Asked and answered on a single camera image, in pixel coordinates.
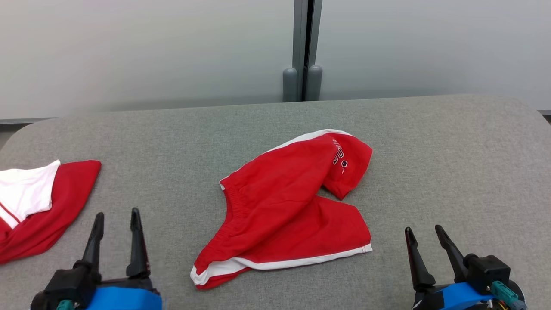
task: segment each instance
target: white stripe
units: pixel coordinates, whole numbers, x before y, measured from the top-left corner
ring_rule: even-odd
[[[275,149],[279,149],[279,148],[282,148],[282,147],[286,147],[286,146],[288,146],[288,145],[290,145],[290,144],[292,144],[292,143],[295,143],[295,142],[301,142],[301,141],[306,141],[306,140],[315,139],[315,138],[321,137],[321,136],[323,136],[323,135],[325,135],[325,134],[327,134],[327,133],[338,133],[338,134],[340,134],[340,135],[352,136],[351,134],[349,134],[349,133],[347,133],[347,132],[345,132],[345,131],[342,131],[342,130],[337,130],[337,129],[322,129],[322,130],[318,130],[318,131],[314,131],[314,132],[305,133],[305,134],[303,134],[302,136],[298,136],[298,137],[296,137],[296,138],[294,138],[294,139],[292,139],[292,140],[289,140],[289,141],[285,142],[285,143],[282,144],[282,145],[278,145],[278,146],[276,146],[276,147],[274,147],[274,148],[272,148],[272,149],[269,149],[269,150],[265,151],[265,152],[262,153],[262,154],[266,154],[266,153],[271,152],[271,151],[273,151],[273,150],[275,150]]]
[[[14,219],[4,208],[0,206],[0,218],[6,222],[7,225],[9,225],[12,229],[19,224],[16,219]]]
[[[255,263],[241,257],[232,257],[225,261],[214,261],[210,263],[208,265],[208,268],[205,271],[203,271],[200,275],[197,274],[197,268],[193,266],[193,268],[191,269],[190,277],[191,277],[191,280],[193,280],[193,283],[195,283],[195,285],[205,285],[210,279],[210,277],[233,274],[246,267],[250,267],[257,270],[290,268],[290,267],[324,263],[326,261],[330,261],[333,259],[348,257],[355,254],[366,253],[371,251],[373,251],[371,244],[368,244],[363,247],[359,247],[359,248],[355,248],[352,250],[339,252],[335,254],[315,256],[315,257],[302,258],[302,259],[273,261],[269,263]]]
[[[417,308],[417,306],[421,303],[421,301],[423,301],[423,300],[420,300],[420,301],[418,301],[416,304],[414,304],[412,310],[415,309],[415,308]]]

